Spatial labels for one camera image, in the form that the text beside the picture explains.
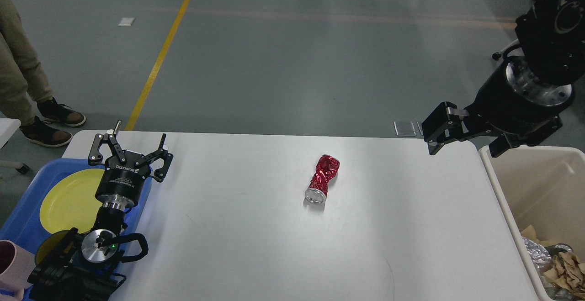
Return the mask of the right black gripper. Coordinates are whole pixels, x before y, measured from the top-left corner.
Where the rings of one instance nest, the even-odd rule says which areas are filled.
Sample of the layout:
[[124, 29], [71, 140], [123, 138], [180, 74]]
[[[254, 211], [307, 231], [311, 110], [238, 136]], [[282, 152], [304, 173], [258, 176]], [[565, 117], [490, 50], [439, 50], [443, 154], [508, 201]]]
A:
[[515, 143], [539, 145], [562, 127], [560, 114], [574, 101], [574, 87], [538, 78], [523, 56], [504, 60], [465, 109], [441, 102], [422, 122], [430, 155], [447, 143], [478, 136], [497, 137], [488, 145], [497, 158]]

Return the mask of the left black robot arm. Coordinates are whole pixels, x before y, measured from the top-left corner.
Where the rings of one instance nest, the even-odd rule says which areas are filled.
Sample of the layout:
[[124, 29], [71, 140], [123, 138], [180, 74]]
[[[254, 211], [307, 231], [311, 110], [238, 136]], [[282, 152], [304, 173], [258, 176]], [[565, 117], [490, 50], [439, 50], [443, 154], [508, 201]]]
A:
[[73, 227], [52, 234], [36, 253], [36, 267], [29, 275], [34, 301], [107, 301], [126, 276], [119, 264], [140, 261], [148, 255], [143, 234], [128, 232], [126, 214], [138, 206], [148, 178], [163, 182], [173, 154], [165, 149], [162, 134], [149, 154], [123, 149], [117, 140], [121, 121], [111, 132], [96, 134], [90, 166], [104, 166], [95, 197], [101, 203], [87, 232]]

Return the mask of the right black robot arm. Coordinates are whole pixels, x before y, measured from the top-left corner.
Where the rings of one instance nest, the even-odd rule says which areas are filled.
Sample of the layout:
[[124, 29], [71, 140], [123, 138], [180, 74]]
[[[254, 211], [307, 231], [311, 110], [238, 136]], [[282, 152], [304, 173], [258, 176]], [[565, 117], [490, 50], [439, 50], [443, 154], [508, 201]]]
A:
[[584, 77], [584, 0], [533, 0], [516, 19], [517, 41], [459, 109], [439, 103], [422, 122], [431, 155], [455, 141], [493, 137], [492, 157], [534, 147], [562, 127], [560, 113], [574, 101], [574, 83]]

